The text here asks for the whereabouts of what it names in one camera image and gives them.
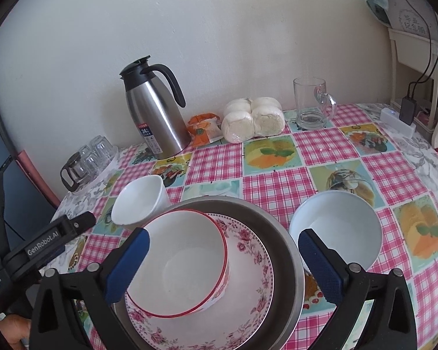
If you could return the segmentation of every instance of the metal screw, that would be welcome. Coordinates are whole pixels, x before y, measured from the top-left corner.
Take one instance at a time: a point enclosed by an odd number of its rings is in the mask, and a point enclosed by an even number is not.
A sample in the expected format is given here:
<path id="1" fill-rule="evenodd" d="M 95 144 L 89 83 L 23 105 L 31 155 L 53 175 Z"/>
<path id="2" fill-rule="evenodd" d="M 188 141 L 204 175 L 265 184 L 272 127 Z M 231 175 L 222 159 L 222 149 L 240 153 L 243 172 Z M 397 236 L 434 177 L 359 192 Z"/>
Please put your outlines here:
<path id="1" fill-rule="evenodd" d="M 393 274 L 396 275 L 396 276 L 403 276 L 404 275 L 400 268 L 394 268 L 393 269 Z"/>
<path id="2" fill-rule="evenodd" d="M 51 278 L 55 275 L 55 268 L 49 268 L 47 271 L 45 271 L 44 275 L 46 278 Z"/>
<path id="3" fill-rule="evenodd" d="M 362 268 L 360 267 L 360 264 L 358 263 L 351 263 L 349 264 L 349 270 L 352 272 L 360 272 Z"/>
<path id="4" fill-rule="evenodd" d="M 96 272 L 99 269 L 99 263 L 96 262 L 89 263 L 89 266 L 86 269 L 89 272 Z"/>

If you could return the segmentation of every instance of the blue gripper pad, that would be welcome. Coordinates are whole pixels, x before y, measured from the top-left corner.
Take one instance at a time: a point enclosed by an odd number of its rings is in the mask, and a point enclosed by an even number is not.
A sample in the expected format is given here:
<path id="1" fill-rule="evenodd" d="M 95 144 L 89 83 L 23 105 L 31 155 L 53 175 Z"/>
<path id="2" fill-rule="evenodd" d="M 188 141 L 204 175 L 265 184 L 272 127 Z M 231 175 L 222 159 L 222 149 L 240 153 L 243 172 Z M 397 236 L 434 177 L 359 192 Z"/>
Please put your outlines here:
<path id="1" fill-rule="evenodd" d="M 320 239 L 319 241 L 328 251 L 328 248 L 324 243 Z M 320 247 L 318 247 L 315 241 L 307 233 L 307 230 L 302 231 L 298 236 L 298 250 L 318 283 L 326 300 L 336 305 L 340 304 L 344 297 L 344 281 L 331 265 Z"/>
<path id="2" fill-rule="evenodd" d="M 145 229 L 136 229 L 121 247 L 112 250 L 111 254 L 120 252 L 122 255 L 105 277 L 105 301 L 108 304 L 118 302 L 123 298 L 149 249 L 150 235 Z"/>

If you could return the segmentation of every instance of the floral plate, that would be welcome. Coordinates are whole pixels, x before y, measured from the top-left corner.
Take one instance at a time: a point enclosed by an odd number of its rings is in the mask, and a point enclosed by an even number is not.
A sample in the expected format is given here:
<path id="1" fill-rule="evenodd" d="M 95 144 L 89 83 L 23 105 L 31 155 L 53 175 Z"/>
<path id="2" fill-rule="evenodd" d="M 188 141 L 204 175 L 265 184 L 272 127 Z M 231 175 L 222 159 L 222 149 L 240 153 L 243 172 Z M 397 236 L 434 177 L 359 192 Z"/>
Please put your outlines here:
<path id="1" fill-rule="evenodd" d="M 158 350 L 234 350 L 263 323 L 271 305 L 274 275 L 259 238 L 233 218 L 208 213 L 224 231 L 230 281 L 221 300 L 205 311 L 158 318 L 140 310 L 125 294 L 130 321 Z"/>

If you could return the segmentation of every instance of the metal basin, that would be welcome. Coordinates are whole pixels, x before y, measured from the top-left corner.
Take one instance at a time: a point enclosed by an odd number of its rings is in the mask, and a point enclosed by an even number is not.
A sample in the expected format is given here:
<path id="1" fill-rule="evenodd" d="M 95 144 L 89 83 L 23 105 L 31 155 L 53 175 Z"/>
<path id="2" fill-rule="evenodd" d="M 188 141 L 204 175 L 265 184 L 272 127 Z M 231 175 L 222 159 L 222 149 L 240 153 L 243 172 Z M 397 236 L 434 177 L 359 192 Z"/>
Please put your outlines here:
<path id="1" fill-rule="evenodd" d="M 297 247 L 283 226 L 260 207 L 242 199 L 205 196 L 171 206 L 169 210 L 188 208 L 204 213 L 232 217 L 248 226 L 263 242 L 274 270 L 274 296 L 269 313 L 258 331 L 240 350 L 279 350 L 294 331 L 302 311 L 305 276 Z M 152 347 L 132 326 L 122 300 L 114 305 L 115 313 L 141 349 Z"/>

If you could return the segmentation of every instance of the red-rimmed bowl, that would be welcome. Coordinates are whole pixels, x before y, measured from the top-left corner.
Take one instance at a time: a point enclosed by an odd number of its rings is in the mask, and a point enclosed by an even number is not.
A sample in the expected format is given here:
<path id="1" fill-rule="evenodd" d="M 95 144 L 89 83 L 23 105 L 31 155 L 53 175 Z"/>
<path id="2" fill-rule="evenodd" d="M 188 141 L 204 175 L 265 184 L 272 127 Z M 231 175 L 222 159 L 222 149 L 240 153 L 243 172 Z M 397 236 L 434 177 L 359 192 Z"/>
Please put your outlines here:
<path id="1" fill-rule="evenodd" d="M 173 318 L 204 310 L 229 281 L 227 243 L 218 224 L 195 210 L 167 212 L 148 223 L 150 249 L 127 293 L 151 316 Z"/>

